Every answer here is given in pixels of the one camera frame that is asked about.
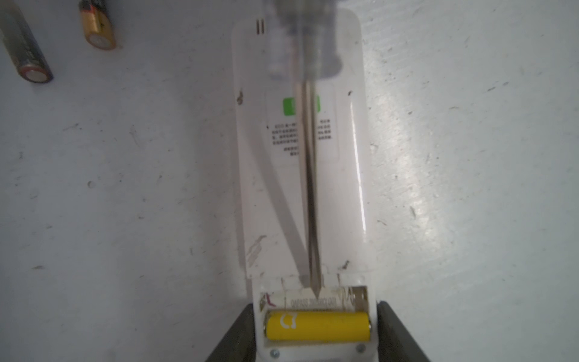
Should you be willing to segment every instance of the scratched surface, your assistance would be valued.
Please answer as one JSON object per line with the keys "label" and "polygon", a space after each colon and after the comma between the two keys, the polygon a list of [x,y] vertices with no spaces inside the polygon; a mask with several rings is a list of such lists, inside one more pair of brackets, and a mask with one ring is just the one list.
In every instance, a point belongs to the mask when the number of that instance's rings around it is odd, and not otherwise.
{"label": "scratched surface", "polygon": [[[0,360],[199,361],[248,302],[230,31],[259,3],[19,2],[0,52]],[[388,300],[433,361],[579,354],[579,2],[346,1]]]}

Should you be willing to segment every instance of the metal rod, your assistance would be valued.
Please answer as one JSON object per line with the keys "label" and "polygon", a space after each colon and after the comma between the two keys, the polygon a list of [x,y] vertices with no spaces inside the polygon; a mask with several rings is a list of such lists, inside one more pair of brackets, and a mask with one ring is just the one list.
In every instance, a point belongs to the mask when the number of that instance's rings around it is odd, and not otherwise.
{"label": "metal rod", "polygon": [[295,108],[298,125],[299,173],[302,183],[302,204],[310,266],[310,288],[316,298],[322,288],[320,246],[318,244],[316,184],[316,87],[314,81],[295,85]]}

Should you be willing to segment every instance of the yellow battery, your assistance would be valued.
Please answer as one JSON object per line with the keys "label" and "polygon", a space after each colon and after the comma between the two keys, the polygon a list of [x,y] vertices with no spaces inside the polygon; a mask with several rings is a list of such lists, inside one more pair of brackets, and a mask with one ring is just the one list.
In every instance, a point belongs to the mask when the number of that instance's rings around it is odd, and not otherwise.
{"label": "yellow battery", "polygon": [[102,50],[116,48],[115,36],[104,0],[81,0],[78,4],[86,41]]}
{"label": "yellow battery", "polygon": [[271,312],[265,335],[271,341],[367,342],[364,312]]}

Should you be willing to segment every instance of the green rectangle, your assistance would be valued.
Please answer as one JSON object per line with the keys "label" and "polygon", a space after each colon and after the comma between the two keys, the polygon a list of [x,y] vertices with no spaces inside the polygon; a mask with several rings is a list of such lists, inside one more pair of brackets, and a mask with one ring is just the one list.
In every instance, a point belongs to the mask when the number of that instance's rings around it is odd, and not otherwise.
{"label": "green rectangle", "polygon": [[[316,108],[320,111],[320,96],[316,96]],[[295,116],[295,99],[293,97],[284,98],[283,101],[284,116]]]}

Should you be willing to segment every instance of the white sticker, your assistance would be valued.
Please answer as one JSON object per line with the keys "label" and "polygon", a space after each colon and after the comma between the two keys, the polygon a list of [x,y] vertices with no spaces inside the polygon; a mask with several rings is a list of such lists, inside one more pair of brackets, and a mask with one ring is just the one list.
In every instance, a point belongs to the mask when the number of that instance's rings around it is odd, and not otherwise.
{"label": "white sticker", "polygon": [[[321,162],[339,159],[336,101],[331,83],[317,84],[316,148]],[[298,128],[291,88],[278,87],[265,93],[266,137],[275,166],[298,164]]]}

